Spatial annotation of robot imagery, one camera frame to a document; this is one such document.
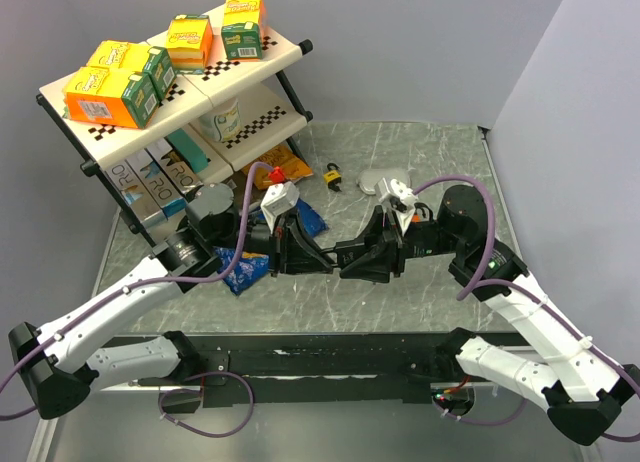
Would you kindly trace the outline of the grey silver sponge pad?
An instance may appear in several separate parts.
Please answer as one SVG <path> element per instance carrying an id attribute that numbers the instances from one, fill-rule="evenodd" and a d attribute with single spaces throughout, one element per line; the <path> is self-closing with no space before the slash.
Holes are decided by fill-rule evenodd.
<path id="1" fill-rule="evenodd" d="M 411 185 L 409 172 L 401 168 L 365 169 L 358 175 L 356 185 L 365 195 L 373 196 L 382 178 L 397 179 L 407 186 Z"/>

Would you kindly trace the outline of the front orange sponge box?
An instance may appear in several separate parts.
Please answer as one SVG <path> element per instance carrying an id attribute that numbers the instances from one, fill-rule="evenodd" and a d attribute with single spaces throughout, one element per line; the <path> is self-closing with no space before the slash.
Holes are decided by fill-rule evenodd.
<path id="1" fill-rule="evenodd" d="M 159 107 L 151 78 L 125 69 L 81 67 L 62 93 L 78 122 L 144 129 Z"/>

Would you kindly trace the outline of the yellow honey dijon chip bag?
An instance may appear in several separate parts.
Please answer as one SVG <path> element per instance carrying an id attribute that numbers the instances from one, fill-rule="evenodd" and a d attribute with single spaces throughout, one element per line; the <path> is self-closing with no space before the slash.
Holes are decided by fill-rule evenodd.
<path id="1" fill-rule="evenodd" d="M 313 174 L 312 169 L 298 158 L 287 145 L 278 145 L 265 152 L 259 158 L 247 164 L 241 171 L 248 175 L 251 166 L 261 162 L 271 166 L 271 169 L 258 168 L 253 178 L 254 186 L 259 190 L 266 190 L 274 184 L 283 183 L 286 180 L 295 182 Z"/>

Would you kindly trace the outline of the black padlock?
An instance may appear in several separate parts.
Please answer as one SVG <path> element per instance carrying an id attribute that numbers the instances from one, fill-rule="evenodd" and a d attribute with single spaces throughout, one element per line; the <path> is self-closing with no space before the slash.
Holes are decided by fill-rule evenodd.
<path id="1" fill-rule="evenodd" d="M 336 266 L 339 269 L 344 269 L 368 251 L 369 246 L 365 239 L 358 237 L 347 241 L 336 242 L 333 247 L 324 249 L 323 253 L 333 255 Z"/>

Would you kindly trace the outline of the white paper cup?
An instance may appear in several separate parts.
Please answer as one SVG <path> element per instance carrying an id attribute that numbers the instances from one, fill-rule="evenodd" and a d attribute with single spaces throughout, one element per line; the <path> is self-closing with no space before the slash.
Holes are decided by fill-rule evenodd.
<path id="1" fill-rule="evenodd" d="M 201 132 L 214 142 L 234 139 L 241 129 L 238 99 L 230 98 L 200 116 L 198 126 Z"/>

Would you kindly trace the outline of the blue Doritos chip bag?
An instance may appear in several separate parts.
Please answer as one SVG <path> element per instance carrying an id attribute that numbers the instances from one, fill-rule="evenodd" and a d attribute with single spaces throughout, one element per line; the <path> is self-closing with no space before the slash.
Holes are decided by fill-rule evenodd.
<path id="1" fill-rule="evenodd" d="M 299 199 L 296 205 L 303 226 L 312 238 L 325 232 L 328 226 L 324 219 L 305 201 Z M 233 248 L 214 248 L 216 255 L 222 261 L 222 267 L 219 273 L 224 272 L 230 265 L 235 256 Z M 233 270 L 223 278 L 223 282 L 227 285 L 231 293 L 239 296 L 242 292 L 249 289 L 259 279 L 268 274 L 269 256 L 258 253 L 243 252 L 238 263 Z"/>

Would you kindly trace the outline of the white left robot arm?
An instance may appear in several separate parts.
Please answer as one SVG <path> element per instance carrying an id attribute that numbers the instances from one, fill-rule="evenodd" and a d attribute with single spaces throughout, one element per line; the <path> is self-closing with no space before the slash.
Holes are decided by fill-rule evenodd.
<path id="1" fill-rule="evenodd" d="M 233 247 L 266 255 L 281 274 L 330 273 L 336 264 L 306 231 L 296 208 L 297 187 L 276 184 L 265 194 L 262 218 L 234 204 L 225 184 L 204 186 L 186 206 L 179 229 L 156 245 L 127 275 L 71 313 L 36 327 L 22 323 L 9 344 L 34 411 L 44 420 L 74 410 L 92 393 L 121 383 L 158 378 L 191 381 L 201 367 L 189 338 L 169 331 L 140 344 L 107 347 L 124 326 L 197 285 L 232 269 L 215 250 Z"/>

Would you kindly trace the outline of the orange yellow sponge pack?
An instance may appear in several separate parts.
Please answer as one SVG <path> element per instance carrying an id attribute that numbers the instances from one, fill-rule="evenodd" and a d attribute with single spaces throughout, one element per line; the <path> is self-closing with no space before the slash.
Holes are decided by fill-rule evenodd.
<path id="1" fill-rule="evenodd" d="M 165 47 L 176 69 L 203 70 L 213 38 L 213 29 L 207 15 L 180 14 L 169 25 Z"/>

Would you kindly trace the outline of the middle white RO box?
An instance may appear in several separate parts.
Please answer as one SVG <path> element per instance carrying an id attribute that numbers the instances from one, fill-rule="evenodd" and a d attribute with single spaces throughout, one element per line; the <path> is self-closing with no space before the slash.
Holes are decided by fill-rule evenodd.
<path id="1" fill-rule="evenodd" d="M 127 157 L 126 162 L 167 218 L 186 207 L 186 200 L 146 150 Z"/>

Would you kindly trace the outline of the teal box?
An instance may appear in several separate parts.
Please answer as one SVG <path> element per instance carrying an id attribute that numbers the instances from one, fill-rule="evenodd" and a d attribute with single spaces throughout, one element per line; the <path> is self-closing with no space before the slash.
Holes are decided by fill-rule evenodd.
<path id="1" fill-rule="evenodd" d="M 168 134 L 166 140 L 180 153 L 194 173 L 199 173 L 208 167 L 207 155 L 184 129 Z"/>

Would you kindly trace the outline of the white ro box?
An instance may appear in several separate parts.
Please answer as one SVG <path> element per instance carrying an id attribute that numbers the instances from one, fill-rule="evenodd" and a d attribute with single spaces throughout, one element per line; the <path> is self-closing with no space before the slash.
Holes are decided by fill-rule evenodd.
<path id="1" fill-rule="evenodd" d="M 127 157 L 126 162 L 167 218 L 186 207 L 186 200 L 146 150 Z"/>
<path id="2" fill-rule="evenodd" d="M 166 220 L 158 203 L 126 161 L 107 168 L 105 173 L 145 229 Z"/>

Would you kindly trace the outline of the beige two-tier shelf rack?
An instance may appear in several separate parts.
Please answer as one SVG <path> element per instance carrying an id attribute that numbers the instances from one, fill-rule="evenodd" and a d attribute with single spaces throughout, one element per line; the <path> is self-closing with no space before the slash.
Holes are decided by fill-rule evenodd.
<path id="1" fill-rule="evenodd" d="M 184 130 L 207 155 L 209 164 L 200 173 L 206 183 L 226 180 L 281 143 L 294 153 L 299 151 L 293 137 L 313 115 L 284 71 L 311 52 L 313 44 L 308 39 L 293 43 L 269 28 L 263 47 L 266 53 L 260 61 L 229 61 L 222 42 L 214 41 L 204 71 L 178 76 L 144 130 L 65 118 L 62 90 L 67 77 L 41 87 L 36 100 L 82 157 L 83 173 L 98 177 L 117 202 L 129 230 L 153 244 L 163 231 L 173 229 L 176 217 L 152 230 L 144 228 L 105 174 L 106 168 L 177 129 Z M 214 144 L 198 128 L 197 119 L 232 98 L 239 102 L 241 132 L 230 142 Z"/>

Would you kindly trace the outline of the left white RO box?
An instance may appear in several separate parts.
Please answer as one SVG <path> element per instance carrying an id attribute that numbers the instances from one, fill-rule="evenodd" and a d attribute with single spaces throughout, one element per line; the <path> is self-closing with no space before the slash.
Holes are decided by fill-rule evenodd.
<path id="1" fill-rule="evenodd" d="M 105 173 L 145 229 L 166 220 L 158 203 L 126 161 L 107 168 Z"/>

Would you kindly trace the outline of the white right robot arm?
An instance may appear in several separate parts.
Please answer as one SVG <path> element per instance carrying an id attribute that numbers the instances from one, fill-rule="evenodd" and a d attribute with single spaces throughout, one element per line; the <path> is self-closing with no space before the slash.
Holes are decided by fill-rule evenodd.
<path id="1" fill-rule="evenodd" d="M 609 429 L 624 404 L 639 393 L 639 369 L 603 353 L 550 300 L 524 261 L 495 235 L 490 193 L 462 175 L 447 182 L 437 213 L 416 220 L 423 186 L 411 189 L 396 179 L 376 188 L 378 203 L 363 231 L 335 246 L 343 279 L 387 283 L 407 260 L 450 254 L 449 272 L 460 285 L 459 299 L 473 295 L 514 328 L 539 356 L 534 362 L 457 328 L 437 355 L 448 380 L 464 374 L 506 388 L 541 408 L 565 437 L 589 446 L 614 440 Z"/>

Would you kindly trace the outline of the yellow padlock with key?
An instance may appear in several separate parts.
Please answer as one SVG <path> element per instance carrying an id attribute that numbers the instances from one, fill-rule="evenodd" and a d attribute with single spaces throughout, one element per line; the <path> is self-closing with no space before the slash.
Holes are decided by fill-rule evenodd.
<path id="1" fill-rule="evenodd" d="M 323 174 L 323 180 L 326 186 L 333 192 L 341 191 L 342 175 L 340 168 L 335 163 L 328 163 L 326 165 L 326 171 Z"/>

